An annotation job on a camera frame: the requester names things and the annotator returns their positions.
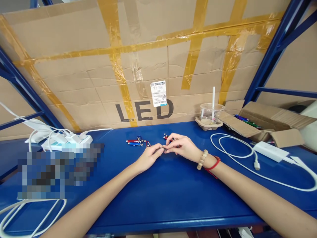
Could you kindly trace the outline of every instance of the forearm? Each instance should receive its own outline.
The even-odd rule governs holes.
[[[204,167],[215,162],[208,154]],[[282,197],[222,162],[211,172],[283,237],[317,237],[317,220]]]
[[[109,203],[140,171],[134,164],[60,218],[42,237],[83,237]]]

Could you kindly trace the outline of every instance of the packing tape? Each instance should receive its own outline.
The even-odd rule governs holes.
[[[243,17],[246,6],[247,6],[247,0],[235,0],[229,22],[235,23],[240,21]]]
[[[235,0],[229,22],[241,21],[246,5],[247,0]],[[236,35],[230,36],[221,75],[222,84],[219,93],[219,104],[225,104],[227,93],[240,62],[248,35],[247,31],[241,30]]]
[[[262,53],[266,53],[280,22],[275,22],[274,24],[265,24],[263,26],[263,33],[261,34],[257,50],[261,51]]]
[[[237,35],[230,36],[221,75],[222,84],[219,94],[219,104],[224,105],[226,101],[227,93],[240,62],[248,35],[248,32],[242,31]]]
[[[137,122],[134,115],[132,101],[129,93],[129,88],[126,83],[122,64],[121,64],[121,52],[117,51],[116,48],[122,46],[119,26],[119,15],[118,15],[118,1],[117,0],[98,0],[98,5],[102,18],[105,22],[109,38],[110,45],[113,47],[112,53],[109,54],[109,59],[112,64],[112,69],[115,73],[117,84],[119,85],[124,107],[130,122],[131,127],[137,127]]]
[[[193,32],[201,33],[205,24],[208,0],[197,0],[193,21]],[[196,68],[200,48],[203,37],[198,34],[191,37],[191,44],[187,56],[186,66],[182,80],[182,90],[189,90],[191,88],[192,77]]]
[[[135,0],[123,0],[126,18],[130,30],[130,40],[131,43],[137,44],[141,36],[140,22],[138,8]],[[134,52],[131,56],[131,70],[134,82],[136,83],[136,89],[139,94],[140,99],[148,98],[148,94],[143,81],[143,75],[141,67],[139,65],[139,54]]]
[[[40,57],[35,59],[24,59],[20,61],[14,61],[14,65],[16,67],[25,66],[26,64],[37,64],[41,62],[51,61],[51,60],[62,60],[76,57],[84,57],[84,56],[95,56],[95,55],[109,55],[112,54],[113,51],[120,53],[131,53],[143,50],[157,49],[170,45],[175,45],[178,43],[186,42],[195,37],[196,35],[201,35],[202,38],[211,37],[211,36],[221,36],[221,35],[236,35],[241,30],[250,31],[250,34],[255,34],[255,30],[252,28],[262,28],[263,25],[277,22],[278,24],[281,21],[284,12],[280,12],[277,14],[268,14],[263,16],[256,16],[252,18],[243,19],[240,22],[235,24],[231,22],[223,22],[214,25],[208,25],[203,28],[203,32],[193,33],[192,29],[187,29],[184,31],[178,31],[171,34],[166,34],[162,36],[158,36],[156,41],[140,43],[136,45],[126,45],[126,46],[118,46],[118,47],[109,47],[109,48],[99,48],[99,49],[90,49],[83,51],[74,51],[67,52],[63,54]]]
[[[22,46],[21,42],[19,41],[17,35],[7,22],[4,16],[0,16],[0,30],[5,36],[7,42],[12,46],[15,53],[18,55],[20,60],[30,59],[30,56],[26,52],[25,48]],[[74,120],[74,118],[70,115],[70,113],[67,111],[65,106],[62,104],[62,102],[56,97],[56,95],[49,89],[47,84],[43,81],[43,79],[40,77],[38,71],[36,70],[34,64],[29,63],[24,65],[26,71],[32,76],[33,80],[36,82],[36,84],[41,88],[41,90],[45,93],[45,95],[49,98],[49,100],[53,103],[54,106],[59,108],[64,116],[67,118],[71,126],[75,131],[80,131],[80,127]]]
[[[118,7],[117,2],[115,0],[111,0],[111,1],[113,6]],[[201,42],[203,38],[211,37],[211,36],[227,35],[227,36],[233,36],[234,37],[233,39],[236,39],[241,44],[242,43],[241,40],[238,40],[236,37],[237,36],[241,37],[242,32],[243,32],[242,34],[243,39],[246,39],[247,34],[249,35],[260,34],[261,38],[258,43],[258,49],[263,52],[266,50],[266,47],[269,45],[270,39],[274,36],[274,33],[281,21],[281,18],[284,12],[272,13],[272,14],[242,19],[242,16],[243,16],[242,10],[245,8],[245,4],[246,4],[245,0],[235,1],[234,11],[232,11],[230,21],[228,22],[202,26],[203,25],[203,23],[201,23],[202,19],[205,18],[204,14],[202,14],[201,16],[194,18],[195,24],[193,29],[186,29],[186,30],[158,36],[157,40],[154,42],[122,46],[121,39],[118,40],[118,36],[120,36],[120,34],[118,35],[117,30],[114,30],[116,29],[116,27],[113,27],[113,25],[115,24],[110,24],[108,26],[108,28],[111,29],[111,32],[112,32],[112,34],[109,34],[110,38],[114,42],[117,42],[117,43],[112,44],[111,47],[109,48],[69,52],[69,53],[64,53],[64,54],[55,55],[51,57],[43,57],[38,59],[26,59],[26,60],[14,62],[14,63],[16,66],[24,66],[27,64],[39,63],[39,62],[43,62],[47,60],[60,60],[60,59],[67,59],[67,58],[74,58],[74,57],[81,57],[81,56],[93,56],[93,55],[110,55],[113,52],[131,53],[131,52],[137,52],[141,50],[149,50],[149,49],[166,47],[166,46],[170,46],[170,45],[174,45],[174,44],[178,44],[178,43],[190,40],[191,41],[190,53],[188,55],[188,59],[187,59],[187,63],[186,63],[185,71],[184,71],[183,82],[182,82],[182,89],[188,90],[190,89],[192,75],[195,70],[195,65],[197,63],[197,59],[200,52],[200,46],[201,46]],[[196,3],[195,13],[196,13],[196,10],[198,11],[198,9],[204,10],[206,6],[207,6],[206,0],[198,1]],[[232,79],[236,70],[236,68],[234,68],[233,66],[238,65],[240,60],[239,55],[241,53],[240,52],[234,53],[234,52],[231,52],[230,50],[227,50],[226,54],[227,56],[225,56],[226,59],[224,61],[224,69],[227,68],[230,70],[225,70],[222,75],[223,88],[220,93],[219,102],[221,101],[223,103],[225,102],[225,99],[227,96],[228,90],[226,89],[230,87],[230,84],[232,82]],[[134,79],[138,79],[139,77],[137,75],[137,69],[138,69],[138,66],[136,64]]]

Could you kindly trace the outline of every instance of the blue table surface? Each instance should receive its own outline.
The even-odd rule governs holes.
[[[225,164],[317,218],[317,191],[298,191],[254,175],[211,144],[211,134],[231,132],[224,127],[205,132],[196,122],[91,132],[94,143],[105,144],[104,153],[90,181],[85,186],[74,187],[75,196],[73,199],[68,199],[62,215],[138,159],[145,146],[129,146],[125,142],[127,139],[141,135],[152,145],[164,144],[164,133],[169,135],[172,132],[187,135],[199,149],[207,149],[210,154],[219,156]],[[248,143],[251,142],[239,135],[235,136]],[[223,139],[222,144],[231,154],[243,156],[250,153],[247,146],[233,139]],[[301,158],[308,167],[317,172],[316,155],[299,147],[289,147],[285,150],[290,152],[290,155]],[[253,169],[254,158],[238,160]],[[261,154],[259,154],[259,162],[261,164],[259,173],[264,176],[300,188],[314,186],[313,178],[295,165],[285,162],[276,163]],[[179,155],[163,154],[149,170],[138,175],[123,188],[88,233],[120,235],[263,223],[234,192],[206,171],[198,171],[196,166],[197,164]],[[0,185],[0,209],[17,202],[20,184],[19,175],[16,174]],[[6,232],[14,235],[29,234],[37,227],[51,205],[52,202],[44,202],[25,206],[23,212],[18,213],[8,225]]]
[[[29,145],[24,143],[26,139],[0,141],[0,179],[10,174],[17,168],[18,159],[25,157]],[[41,149],[34,146],[33,151]]]

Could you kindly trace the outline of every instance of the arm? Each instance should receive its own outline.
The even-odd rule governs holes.
[[[161,144],[146,148],[135,163],[66,213],[41,237],[83,237],[124,186],[135,176],[150,168],[163,151]]]
[[[166,140],[166,153],[174,152],[199,162],[202,151],[186,136],[172,133]],[[211,168],[216,158],[208,154],[203,166]],[[268,225],[283,237],[317,237],[317,220],[277,194],[230,168],[221,161],[212,173],[233,190]]]

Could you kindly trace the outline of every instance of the white cord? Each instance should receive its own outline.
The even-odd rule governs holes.
[[[222,149],[218,148],[218,147],[214,144],[214,142],[212,141],[212,137],[215,136],[215,135],[225,135],[225,136],[220,137],[219,140],[218,140],[218,143],[219,143],[219,145],[221,146]],[[221,144],[221,142],[220,142],[221,139],[223,139],[223,138],[232,138],[232,139],[235,139],[235,140],[237,140],[237,141],[240,141],[241,143],[245,144],[246,146],[248,146],[248,147],[251,149],[251,153],[248,154],[247,156],[236,156],[236,155],[233,155],[233,154],[229,154],[228,152],[226,152],[226,150],[224,149],[224,147],[222,146],[222,144]],[[236,158],[247,158],[247,157],[249,157],[249,156],[251,156],[251,155],[254,154],[254,155],[255,155],[255,160],[257,161],[257,160],[258,160],[258,155],[257,155],[257,153],[255,152],[255,150],[254,150],[248,143],[246,143],[246,142],[244,142],[244,141],[242,141],[242,140],[240,140],[240,139],[238,139],[238,138],[236,138],[236,137],[233,137],[233,136],[230,136],[230,135],[227,135],[227,134],[223,134],[223,133],[216,133],[216,134],[212,134],[212,135],[211,135],[210,140],[211,140],[211,143],[214,145],[214,147],[216,147],[216,148],[217,148],[218,150],[220,150],[221,152],[227,154],[234,162],[238,163],[239,165],[241,165],[241,166],[244,167],[245,169],[249,170],[250,172],[252,172],[252,173],[254,173],[254,174],[256,174],[256,175],[258,175],[258,176],[260,176],[260,177],[262,177],[262,178],[264,178],[264,179],[267,179],[267,180],[269,180],[269,181],[278,183],[278,184],[280,184],[280,185],[283,185],[283,186],[286,186],[286,187],[290,187],[290,188],[293,188],[293,189],[296,189],[296,190],[299,190],[299,191],[303,191],[303,192],[311,192],[311,191],[317,190],[317,174],[314,173],[310,168],[308,168],[308,167],[304,164],[304,162],[302,162],[298,157],[292,157],[292,159],[295,160],[295,163],[294,163],[294,164],[296,164],[296,165],[298,165],[299,167],[305,169],[305,170],[313,177],[313,179],[314,179],[314,181],[315,181],[315,185],[314,185],[314,187],[312,187],[312,188],[309,188],[309,189],[297,188],[297,187],[294,187],[294,186],[291,186],[291,185],[288,185],[288,184],[285,184],[285,183],[282,183],[282,182],[273,180],[273,179],[271,179],[271,178],[268,178],[268,177],[265,177],[265,176],[263,176],[263,175],[260,175],[260,174],[256,173],[255,171],[249,169],[248,167],[244,166],[243,164],[239,163],[239,162],[238,162],[237,160],[235,160],[233,157],[236,157]]]
[[[0,102],[0,105],[3,106],[4,109],[6,109],[10,114],[14,115],[15,117],[17,117],[17,118],[19,118],[19,119],[22,119],[22,120],[27,121],[27,122],[32,122],[32,123],[35,123],[35,124],[39,124],[39,125],[42,125],[42,126],[46,125],[46,124],[42,124],[42,123],[30,121],[30,120],[27,120],[27,119],[25,119],[25,118],[23,118],[23,117],[18,116],[18,115],[15,114],[13,111],[11,111],[5,104],[3,104],[2,102]]]
[[[53,207],[49,210],[49,212],[46,214],[46,216],[44,217],[44,219],[41,221],[41,223],[38,225],[38,227],[34,230],[34,232],[31,235],[24,235],[24,236],[11,236],[8,235],[4,232],[4,228],[8,225],[8,223],[12,220],[12,218],[17,214],[17,212],[24,206],[24,204],[26,203],[32,203],[32,202],[44,202],[44,201],[50,201],[50,200],[56,200],[56,202],[54,203]],[[41,225],[44,223],[44,221],[47,219],[47,217],[49,216],[49,214],[52,212],[52,210],[54,209],[54,207],[57,205],[57,203],[59,202],[59,200],[63,200],[64,204],[61,207],[60,211],[58,212],[58,214],[56,215],[56,217],[53,219],[53,221],[42,231],[37,232],[37,230],[41,227]],[[61,212],[64,210],[65,206],[67,203],[67,199],[25,199],[23,201],[17,202],[15,204],[12,204],[4,209],[2,209],[0,211],[0,215],[3,214],[4,212],[12,209],[6,216],[5,218],[1,221],[0,223],[0,237],[1,238],[32,238],[34,236],[39,236],[41,234],[43,234],[44,232],[46,232],[56,221],[56,219],[59,217],[59,215],[61,214]],[[17,209],[17,211],[12,215],[12,217],[7,221],[8,217],[15,211],[15,209]]]
[[[90,131],[84,131],[79,135],[80,139],[84,139],[86,137],[86,134],[88,132],[92,132],[92,131],[106,131],[106,130],[114,130],[113,128],[103,128],[103,129],[95,129],[95,130],[90,130]]]
[[[31,135],[30,135],[30,137],[29,137],[29,152],[32,152],[32,146],[31,146],[31,139],[32,139],[32,136],[33,136],[33,135],[34,135],[34,133],[35,133],[35,132],[37,132],[37,131],[46,131],[46,132],[50,132],[51,130],[49,130],[49,129],[47,129],[47,130],[45,130],[45,129],[37,129],[37,130],[32,131],[32,133],[31,133]]]
[[[106,131],[106,130],[114,130],[113,128],[103,128],[103,129],[95,129],[95,130],[89,130],[85,132],[90,132],[90,131]]]

